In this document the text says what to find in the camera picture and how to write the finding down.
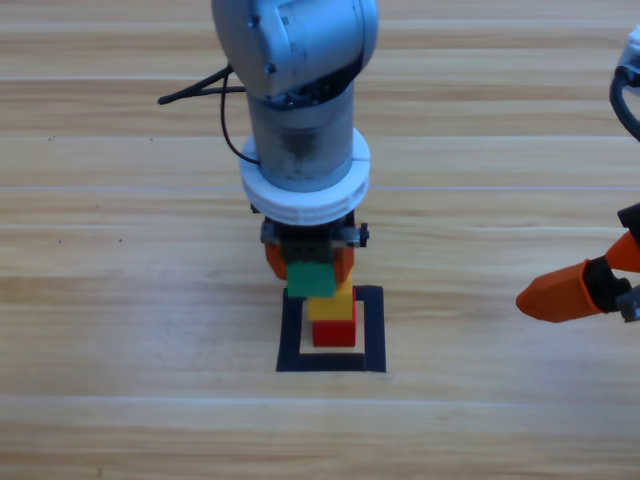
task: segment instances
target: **yellow block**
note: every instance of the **yellow block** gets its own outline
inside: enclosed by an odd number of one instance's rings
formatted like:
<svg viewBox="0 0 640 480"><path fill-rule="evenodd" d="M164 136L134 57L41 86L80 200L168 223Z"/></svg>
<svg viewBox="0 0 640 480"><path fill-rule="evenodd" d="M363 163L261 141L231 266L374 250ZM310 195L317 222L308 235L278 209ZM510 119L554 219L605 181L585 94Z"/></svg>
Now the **yellow block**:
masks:
<svg viewBox="0 0 640 480"><path fill-rule="evenodd" d="M312 297L307 299L308 317L311 322L350 321L353 319L353 278L338 286L332 298Z"/></svg>

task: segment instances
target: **green block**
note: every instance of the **green block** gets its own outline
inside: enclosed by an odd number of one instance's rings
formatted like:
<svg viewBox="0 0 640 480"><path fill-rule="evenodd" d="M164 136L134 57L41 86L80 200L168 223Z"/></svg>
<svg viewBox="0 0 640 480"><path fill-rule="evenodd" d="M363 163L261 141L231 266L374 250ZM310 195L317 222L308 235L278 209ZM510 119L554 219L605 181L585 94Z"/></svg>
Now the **green block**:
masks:
<svg viewBox="0 0 640 480"><path fill-rule="evenodd" d="M287 296L333 297L336 277L330 263L302 263L287 265Z"/></svg>

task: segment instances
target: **black square outline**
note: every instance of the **black square outline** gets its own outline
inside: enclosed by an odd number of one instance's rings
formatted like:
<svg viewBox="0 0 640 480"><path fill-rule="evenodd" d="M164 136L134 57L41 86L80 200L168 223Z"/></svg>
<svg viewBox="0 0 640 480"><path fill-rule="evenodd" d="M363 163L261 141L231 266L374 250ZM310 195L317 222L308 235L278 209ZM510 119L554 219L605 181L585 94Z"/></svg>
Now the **black square outline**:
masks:
<svg viewBox="0 0 640 480"><path fill-rule="evenodd" d="M387 372L384 290L356 286L356 301L364 303L364 353L300 353L303 298L282 295L282 326L278 372Z"/></svg>

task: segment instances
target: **white ring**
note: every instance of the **white ring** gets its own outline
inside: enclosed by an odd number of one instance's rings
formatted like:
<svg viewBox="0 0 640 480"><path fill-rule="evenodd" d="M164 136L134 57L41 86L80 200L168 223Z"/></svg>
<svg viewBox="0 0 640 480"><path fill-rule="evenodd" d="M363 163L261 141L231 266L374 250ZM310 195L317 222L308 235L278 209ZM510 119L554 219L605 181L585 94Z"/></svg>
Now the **white ring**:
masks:
<svg viewBox="0 0 640 480"><path fill-rule="evenodd" d="M255 159L253 136L242 153ZM360 205L369 190L371 152L367 141L353 129L353 162L349 173L336 185L319 192L290 192L269 183L260 167L240 159L242 186L261 214L286 225L311 226L344 217Z"/></svg>

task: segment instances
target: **black cable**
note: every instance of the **black cable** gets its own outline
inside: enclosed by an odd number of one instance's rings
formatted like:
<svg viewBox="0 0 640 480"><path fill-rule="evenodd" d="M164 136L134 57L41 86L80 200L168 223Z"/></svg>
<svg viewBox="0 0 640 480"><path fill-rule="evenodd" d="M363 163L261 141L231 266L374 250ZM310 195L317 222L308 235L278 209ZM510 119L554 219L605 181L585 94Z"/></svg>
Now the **black cable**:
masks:
<svg viewBox="0 0 640 480"><path fill-rule="evenodd" d="M233 69L231 68L231 66L227 65L226 68L223 68L219 72L214 73L213 75L205 78L204 80L200 80L198 83L191 85L190 87L187 87L183 90L180 90L179 92L172 93L171 95L166 95L158 99L158 104L167 105L169 103L175 102L176 100L181 100L183 98L196 96L199 92L202 91L202 89L208 87L209 85L219 82L225 77L228 78L232 72L233 72Z"/></svg>
<svg viewBox="0 0 640 480"><path fill-rule="evenodd" d="M249 163L253 163L254 165L260 165L259 161L254 160L253 158L249 158L243 155L242 153L240 153L236 149L236 147L233 146L233 143L231 143L231 139L229 138L229 132L227 132L227 121L225 118L225 105L227 100L227 83L229 82L229 75L231 75L231 73L233 72L231 65L227 66L227 70L228 70L228 73L225 75L224 80L222 81L222 93L221 93L222 96L220 98L220 124L222 125L222 134L224 135L224 139L226 140L227 145L229 146L229 148L233 153L235 153L242 160L245 160Z"/></svg>
<svg viewBox="0 0 640 480"><path fill-rule="evenodd" d="M617 68L609 89L609 101L622 126L640 142L640 122L629 110L623 96L625 87L636 86L636 83L638 80L631 70L625 67Z"/></svg>
<svg viewBox="0 0 640 480"><path fill-rule="evenodd" d="M260 165L260 162L249 158L242 153L240 153L236 147L231 143L231 139L229 138L229 132L227 132L227 121L225 118L225 106L227 93L242 93L246 92L247 89L245 87L229 87L227 86L229 82L229 75L233 73L233 68L231 65L227 65L225 68L220 70L219 72L214 73L210 77L205 78L204 80L200 80L198 83L191 85L179 92L172 93L171 95L166 95L158 99L158 104L167 105L169 103L175 102L176 100L181 100L183 98L191 98L191 97L203 97L205 95L216 95L220 94L220 123L222 124L222 133L224 134L224 139L227 142L227 145L231 149L233 153L235 153L242 160L245 160L249 163L253 163L254 165ZM205 88L209 85L212 85L216 82L223 80L222 88Z"/></svg>
<svg viewBox="0 0 640 480"><path fill-rule="evenodd" d="M226 93L245 93L247 87L227 87ZM222 88L205 88L200 90L194 97L204 97L205 95L218 95L222 93Z"/></svg>

